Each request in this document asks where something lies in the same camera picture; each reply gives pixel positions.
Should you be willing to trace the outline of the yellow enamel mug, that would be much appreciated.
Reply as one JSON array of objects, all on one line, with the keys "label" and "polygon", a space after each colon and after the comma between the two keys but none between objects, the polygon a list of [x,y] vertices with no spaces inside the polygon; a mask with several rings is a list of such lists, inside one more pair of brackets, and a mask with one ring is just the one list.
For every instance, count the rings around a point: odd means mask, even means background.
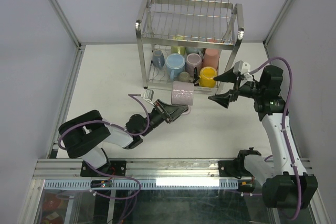
[{"label": "yellow enamel mug", "polygon": [[196,86],[213,88],[216,85],[214,78],[217,76],[217,70],[213,67],[203,67],[194,80]]}]

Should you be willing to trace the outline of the lilac mug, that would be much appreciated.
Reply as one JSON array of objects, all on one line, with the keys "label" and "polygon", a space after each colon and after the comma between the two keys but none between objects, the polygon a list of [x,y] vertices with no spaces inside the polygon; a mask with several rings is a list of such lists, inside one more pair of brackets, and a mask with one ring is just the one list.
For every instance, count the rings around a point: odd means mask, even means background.
[{"label": "lilac mug", "polygon": [[191,112],[191,106],[194,102],[194,84],[189,82],[174,81],[171,91],[172,105],[187,105],[188,110],[183,115]]},{"label": "lilac mug", "polygon": [[197,74],[199,74],[202,68],[202,57],[199,54],[192,53],[186,57],[185,71],[193,76],[195,68],[197,69]]}]

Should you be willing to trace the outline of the tall pink cup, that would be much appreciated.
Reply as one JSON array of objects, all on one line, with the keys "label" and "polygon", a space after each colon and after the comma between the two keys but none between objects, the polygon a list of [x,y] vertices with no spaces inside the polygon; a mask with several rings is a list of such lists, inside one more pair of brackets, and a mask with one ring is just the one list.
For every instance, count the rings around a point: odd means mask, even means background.
[{"label": "tall pink cup", "polygon": [[207,48],[204,52],[204,59],[203,59],[203,67],[212,67],[214,69],[218,69],[219,65],[219,50],[218,49],[212,49]]}]

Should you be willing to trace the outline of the small grey-green cup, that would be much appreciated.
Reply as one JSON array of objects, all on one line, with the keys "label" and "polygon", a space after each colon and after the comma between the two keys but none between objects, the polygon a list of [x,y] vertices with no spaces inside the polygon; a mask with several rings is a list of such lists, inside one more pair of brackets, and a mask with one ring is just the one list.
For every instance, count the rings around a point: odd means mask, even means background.
[{"label": "small grey-green cup", "polygon": [[187,83],[193,83],[194,78],[191,76],[188,72],[183,71],[178,76],[178,81],[180,82],[187,82]]}]

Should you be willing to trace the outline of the dark speckled grey mug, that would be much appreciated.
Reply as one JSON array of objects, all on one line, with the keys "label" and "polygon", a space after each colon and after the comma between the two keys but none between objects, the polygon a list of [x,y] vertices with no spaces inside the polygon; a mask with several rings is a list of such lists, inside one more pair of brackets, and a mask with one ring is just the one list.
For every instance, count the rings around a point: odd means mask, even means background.
[{"label": "dark speckled grey mug", "polygon": [[202,54],[204,49],[198,47],[186,47],[185,48],[186,54]]}]

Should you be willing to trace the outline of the light blue ribbed mug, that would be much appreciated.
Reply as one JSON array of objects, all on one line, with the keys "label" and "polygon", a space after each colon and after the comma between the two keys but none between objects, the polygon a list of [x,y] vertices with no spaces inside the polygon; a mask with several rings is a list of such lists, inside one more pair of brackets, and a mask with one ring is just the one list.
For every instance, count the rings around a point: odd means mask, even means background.
[{"label": "light blue ribbed mug", "polygon": [[170,54],[165,62],[168,78],[174,81],[185,70],[186,60],[178,53]]}]

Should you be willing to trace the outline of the blue-grey speckled jug mug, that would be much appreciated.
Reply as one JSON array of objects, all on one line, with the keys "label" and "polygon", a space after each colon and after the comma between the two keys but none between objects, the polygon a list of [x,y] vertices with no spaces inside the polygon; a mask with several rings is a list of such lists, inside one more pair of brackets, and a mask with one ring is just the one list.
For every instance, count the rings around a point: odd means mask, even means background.
[{"label": "blue-grey speckled jug mug", "polygon": [[163,69],[165,65],[164,54],[161,50],[154,50],[152,56],[152,63],[155,67]]}]

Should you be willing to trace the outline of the pale yellow-green mug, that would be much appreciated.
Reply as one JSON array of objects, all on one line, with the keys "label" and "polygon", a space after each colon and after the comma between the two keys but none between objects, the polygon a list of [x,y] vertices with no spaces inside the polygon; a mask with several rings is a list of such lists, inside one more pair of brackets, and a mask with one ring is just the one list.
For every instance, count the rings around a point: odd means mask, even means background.
[{"label": "pale yellow-green mug", "polygon": [[[183,40],[183,36],[180,35],[175,35],[173,36],[174,40]],[[185,47],[184,46],[171,46],[171,53],[177,53],[180,54],[182,56],[185,55]]]}]

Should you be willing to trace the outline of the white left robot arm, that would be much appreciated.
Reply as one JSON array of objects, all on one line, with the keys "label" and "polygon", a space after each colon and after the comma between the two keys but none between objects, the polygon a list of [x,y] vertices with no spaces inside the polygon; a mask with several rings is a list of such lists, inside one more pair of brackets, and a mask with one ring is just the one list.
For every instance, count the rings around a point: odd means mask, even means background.
[{"label": "white left robot arm", "polygon": [[58,145],[69,158],[82,158],[97,175],[104,176],[110,170],[110,163],[106,152],[99,147],[102,142],[133,149],[161,123],[172,123],[189,110],[189,105],[167,104],[157,99],[151,112],[144,110],[145,116],[132,115],[125,127],[110,123],[98,110],[91,110],[58,128]]}]

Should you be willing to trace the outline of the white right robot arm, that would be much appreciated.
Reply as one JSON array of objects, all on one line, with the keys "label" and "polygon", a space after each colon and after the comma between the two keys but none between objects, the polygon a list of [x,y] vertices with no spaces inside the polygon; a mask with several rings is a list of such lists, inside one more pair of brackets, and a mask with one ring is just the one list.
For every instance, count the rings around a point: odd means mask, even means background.
[{"label": "white right robot arm", "polygon": [[209,99],[228,108],[238,97],[251,98],[254,109],[268,136],[273,157],[269,166],[261,153],[252,147],[240,150],[237,157],[224,165],[224,172],[241,178],[253,176],[262,186],[262,199],[268,208],[305,209],[318,188],[315,176],[308,175],[291,136],[286,102],[280,95],[283,70],[265,66],[256,81],[248,72],[249,64],[239,62],[215,77],[217,82],[233,83],[233,88]]}]

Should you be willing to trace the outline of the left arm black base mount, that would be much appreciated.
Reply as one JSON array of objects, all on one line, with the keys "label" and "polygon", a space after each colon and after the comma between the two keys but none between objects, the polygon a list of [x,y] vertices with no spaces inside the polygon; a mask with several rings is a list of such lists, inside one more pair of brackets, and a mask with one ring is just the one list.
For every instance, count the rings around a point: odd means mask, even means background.
[{"label": "left arm black base mount", "polygon": [[[108,175],[117,175],[117,176],[125,176],[126,171],[126,160],[119,159],[109,159],[109,161],[100,168],[97,168],[98,171],[108,174]],[[101,174],[92,170],[85,161],[82,161],[81,177],[102,177]]]}]

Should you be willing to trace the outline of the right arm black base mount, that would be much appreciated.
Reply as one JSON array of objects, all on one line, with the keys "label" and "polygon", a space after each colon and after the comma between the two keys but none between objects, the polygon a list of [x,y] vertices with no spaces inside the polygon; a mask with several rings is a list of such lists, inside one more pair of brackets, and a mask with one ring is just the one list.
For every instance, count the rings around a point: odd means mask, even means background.
[{"label": "right arm black base mount", "polygon": [[252,177],[252,174],[244,167],[245,157],[248,155],[259,155],[261,153],[250,147],[248,150],[240,150],[236,158],[232,160],[218,161],[218,171],[220,177],[233,177],[241,179],[242,177]]}]

